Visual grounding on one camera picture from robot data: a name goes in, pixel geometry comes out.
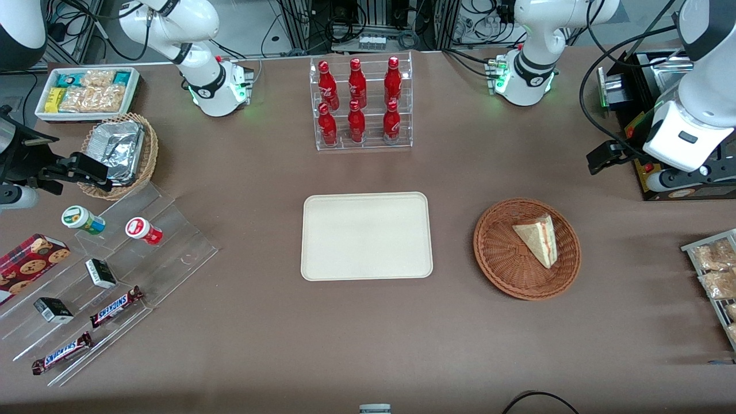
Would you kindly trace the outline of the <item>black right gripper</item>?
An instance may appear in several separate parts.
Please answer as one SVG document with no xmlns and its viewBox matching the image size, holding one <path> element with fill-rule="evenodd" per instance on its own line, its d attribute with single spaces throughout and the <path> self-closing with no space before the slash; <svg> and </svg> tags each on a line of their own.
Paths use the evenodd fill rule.
<svg viewBox="0 0 736 414">
<path fill-rule="evenodd" d="M 48 145 L 58 138 L 39 133 L 22 125 L 2 111 L 2 184 L 14 184 L 41 189 L 58 196 L 63 192 L 60 182 L 92 185 L 111 191 L 108 166 L 85 153 L 73 152 L 67 167 L 54 167 L 59 159 Z"/>
</svg>

